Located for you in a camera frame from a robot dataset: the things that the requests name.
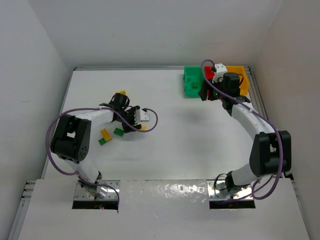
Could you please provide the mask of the green square lego brick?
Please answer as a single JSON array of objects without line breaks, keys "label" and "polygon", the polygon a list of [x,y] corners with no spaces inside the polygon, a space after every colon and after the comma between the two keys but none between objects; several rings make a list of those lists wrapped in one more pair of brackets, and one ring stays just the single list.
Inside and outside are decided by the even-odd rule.
[{"label": "green square lego brick", "polygon": [[192,90],[197,90],[198,89],[198,83],[197,82],[192,82],[191,83],[191,89]]}]

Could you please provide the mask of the tan lego plate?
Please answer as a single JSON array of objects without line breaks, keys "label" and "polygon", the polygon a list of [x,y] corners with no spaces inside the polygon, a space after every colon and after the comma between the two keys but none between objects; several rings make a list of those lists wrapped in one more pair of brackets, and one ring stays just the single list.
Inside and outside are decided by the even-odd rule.
[{"label": "tan lego plate", "polygon": [[145,125],[141,125],[141,128],[140,128],[140,130],[142,130],[142,131],[146,131],[148,128],[147,128],[147,126],[145,126]]}]

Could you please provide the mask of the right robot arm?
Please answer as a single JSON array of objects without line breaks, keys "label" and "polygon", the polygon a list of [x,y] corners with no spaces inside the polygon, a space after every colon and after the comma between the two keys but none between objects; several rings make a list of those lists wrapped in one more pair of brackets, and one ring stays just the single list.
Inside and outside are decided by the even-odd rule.
[{"label": "right robot arm", "polygon": [[202,101],[220,100],[222,107],[253,140],[248,163],[226,175],[225,187],[228,192],[248,186],[264,176],[280,175],[292,168],[290,133],[277,130],[253,108],[251,101],[240,94],[241,83],[237,73],[227,72],[217,82],[205,78],[198,93]]}]

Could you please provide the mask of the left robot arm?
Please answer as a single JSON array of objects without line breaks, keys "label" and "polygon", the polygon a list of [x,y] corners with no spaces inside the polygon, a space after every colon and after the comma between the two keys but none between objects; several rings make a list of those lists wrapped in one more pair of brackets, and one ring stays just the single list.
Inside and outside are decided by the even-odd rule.
[{"label": "left robot arm", "polygon": [[87,112],[79,115],[61,115],[51,144],[46,146],[74,169],[81,187],[95,197],[102,195],[98,186],[101,173],[86,159],[91,130],[114,121],[122,123],[125,133],[140,130],[136,112],[141,108],[138,105],[129,107],[129,104],[130,99],[126,95],[115,93],[109,103],[101,103],[99,108],[84,108]]}]

